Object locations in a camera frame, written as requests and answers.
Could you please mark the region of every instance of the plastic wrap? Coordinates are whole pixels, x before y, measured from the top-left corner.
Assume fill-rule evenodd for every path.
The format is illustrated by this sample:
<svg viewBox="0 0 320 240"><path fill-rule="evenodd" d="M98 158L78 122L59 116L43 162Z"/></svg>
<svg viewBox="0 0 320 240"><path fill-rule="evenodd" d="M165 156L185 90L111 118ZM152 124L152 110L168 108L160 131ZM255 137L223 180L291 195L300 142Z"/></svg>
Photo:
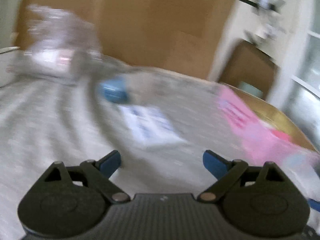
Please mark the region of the plastic wrap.
<svg viewBox="0 0 320 240"><path fill-rule="evenodd" d="M17 73L74 83L89 66L101 59L94 25L69 11L30 5L41 17L30 21L29 33L35 43L13 63Z"/></svg>

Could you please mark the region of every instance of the white container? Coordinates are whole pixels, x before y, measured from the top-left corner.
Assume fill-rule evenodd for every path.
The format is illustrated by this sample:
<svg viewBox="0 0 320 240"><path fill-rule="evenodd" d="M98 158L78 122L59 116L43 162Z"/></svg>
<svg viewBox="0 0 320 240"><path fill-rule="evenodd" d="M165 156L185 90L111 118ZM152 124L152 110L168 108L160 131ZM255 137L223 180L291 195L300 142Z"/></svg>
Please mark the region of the white container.
<svg viewBox="0 0 320 240"><path fill-rule="evenodd" d="M10 63L16 57L19 47L0 49L0 87L13 81L15 75L10 70Z"/></svg>

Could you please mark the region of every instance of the screw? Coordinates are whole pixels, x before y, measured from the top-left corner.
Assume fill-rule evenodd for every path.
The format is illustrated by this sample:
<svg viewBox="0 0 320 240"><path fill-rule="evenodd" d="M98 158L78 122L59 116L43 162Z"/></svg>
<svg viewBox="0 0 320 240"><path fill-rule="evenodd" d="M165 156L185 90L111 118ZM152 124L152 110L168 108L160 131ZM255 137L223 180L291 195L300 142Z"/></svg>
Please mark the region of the screw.
<svg viewBox="0 0 320 240"><path fill-rule="evenodd" d="M116 202L127 202L130 200L130 197L127 193L118 192L112 195L112 199Z"/></svg>
<svg viewBox="0 0 320 240"><path fill-rule="evenodd" d="M214 201L217 196L211 192L204 192L200 195L200 198L203 201Z"/></svg>

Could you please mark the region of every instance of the circular indentation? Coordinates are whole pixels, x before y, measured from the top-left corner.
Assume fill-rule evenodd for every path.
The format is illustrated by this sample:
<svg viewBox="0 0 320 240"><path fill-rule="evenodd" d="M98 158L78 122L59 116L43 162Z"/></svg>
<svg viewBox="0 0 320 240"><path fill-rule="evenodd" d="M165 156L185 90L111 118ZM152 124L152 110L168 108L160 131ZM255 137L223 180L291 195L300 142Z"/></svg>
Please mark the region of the circular indentation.
<svg viewBox="0 0 320 240"><path fill-rule="evenodd" d="M118 192L112 195L112 199L117 202L126 202L130 200L130 197L124 192Z"/></svg>
<svg viewBox="0 0 320 240"><path fill-rule="evenodd" d="M78 201L76 198L68 195L49 195L41 202L41 209L45 212L54 214L65 214L76 209Z"/></svg>
<svg viewBox="0 0 320 240"><path fill-rule="evenodd" d="M213 201L217 196L211 192L204 192L200 195L201 200L203 201Z"/></svg>
<svg viewBox="0 0 320 240"><path fill-rule="evenodd" d="M281 214L288 208L288 202L283 197L273 194L262 194L250 200L251 207L264 215Z"/></svg>

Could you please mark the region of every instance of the light green object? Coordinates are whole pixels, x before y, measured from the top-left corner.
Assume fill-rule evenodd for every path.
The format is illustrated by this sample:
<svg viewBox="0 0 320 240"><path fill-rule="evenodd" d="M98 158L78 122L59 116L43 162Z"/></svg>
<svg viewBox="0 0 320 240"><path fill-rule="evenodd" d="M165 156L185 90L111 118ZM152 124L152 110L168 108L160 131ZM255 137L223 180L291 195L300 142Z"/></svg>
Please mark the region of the light green object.
<svg viewBox="0 0 320 240"><path fill-rule="evenodd" d="M241 81L240 85L238 86L239 89L243 90L244 92L249 93L257 98L262 98L263 92L252 85L249 85L246 82Z"/></svg>

